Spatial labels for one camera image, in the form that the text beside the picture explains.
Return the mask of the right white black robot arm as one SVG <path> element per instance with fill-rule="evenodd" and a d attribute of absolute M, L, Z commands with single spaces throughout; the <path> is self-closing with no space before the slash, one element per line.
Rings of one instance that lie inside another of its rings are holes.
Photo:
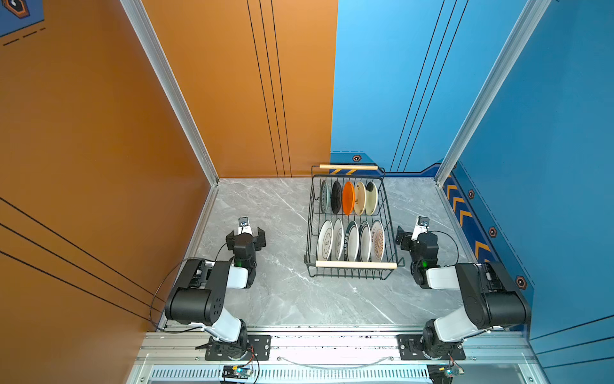
<path fill-rule="evenodd" d="M 438 264 L 437 234 L 421 226 L 413 232 L 398 227 L 395 242 L 409 251 L 410 272 L 420 288 L 461 295 L 459 309 L 425 324 L 420 346 L 428 358 L 448 357 L 466 339 L 487 330 L 530 323 L 530 305 L 500 262 L 459 262 L 442 267 Z"/>

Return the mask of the white plate flower outline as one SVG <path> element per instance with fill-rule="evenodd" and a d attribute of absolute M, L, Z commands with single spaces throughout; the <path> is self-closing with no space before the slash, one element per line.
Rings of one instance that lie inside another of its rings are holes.
<path fill-rule="evenodd" d="M 333 228 L 330 220 L 324 221 L 318 235 L 318 261 L 327 261 L 330 258 L 333 246 Z"/>

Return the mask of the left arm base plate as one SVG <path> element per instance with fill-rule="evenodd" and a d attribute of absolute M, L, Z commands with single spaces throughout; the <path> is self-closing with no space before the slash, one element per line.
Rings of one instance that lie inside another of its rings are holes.
<path fill-rule="evenodd" d="M 209 338 L 205 360 L 211 362 L 240 361 L 247 362 L 255 353 L 259 362 L 270 359 L 272 337 L 269 334 L 248 334 L 240 336 L 236 342 L 216 341 Z"/>

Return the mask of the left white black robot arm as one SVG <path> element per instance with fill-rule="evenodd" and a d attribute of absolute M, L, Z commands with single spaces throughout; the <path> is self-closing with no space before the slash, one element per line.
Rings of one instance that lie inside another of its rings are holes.
<path fill-rule="evenodd" d="M 202 345 L 213 358 L 240 359 L 249 352 L 246 323 L 224 307 L 228 290 L 249 289 L 257 276 L 256 253 L 266 247 L 265 231 L 253 233 L 245 218 L 238 233 L 230 232 L 225 245 L 233 252 L 228 261 L 190 259 L 174 283 L 165 305 L 169 320 L 210 335 Z"/>

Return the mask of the black wire dish rack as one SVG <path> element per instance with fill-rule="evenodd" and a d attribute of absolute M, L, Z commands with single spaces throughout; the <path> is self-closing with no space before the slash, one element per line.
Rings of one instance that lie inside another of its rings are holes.
<path fill-rule="evenodd" d="M 304 264 L 311 278 L 372 280 L 386 280 L 405 267 L 382 168 L 312 167 Z"/>

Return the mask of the white plate black characters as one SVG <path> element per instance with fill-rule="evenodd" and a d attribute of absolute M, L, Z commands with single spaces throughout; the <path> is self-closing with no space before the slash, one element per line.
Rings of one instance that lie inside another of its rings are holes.
<path fill-rule="evenodd" d="M 332 261 L 341 261 L 343 258 L 345 229 L 341 219 L 336 219 L 334 223 L 333 249 L 331 254 Z"/>

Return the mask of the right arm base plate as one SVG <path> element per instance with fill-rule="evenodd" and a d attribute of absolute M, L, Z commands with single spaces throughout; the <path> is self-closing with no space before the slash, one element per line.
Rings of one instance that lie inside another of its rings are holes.
<path fill-rule="evenodd" d="M 401 360 L 466 360 L 465 350 L 460 342 L 427 340 L 419 334 L 400 334 L 396 337 Z"/>

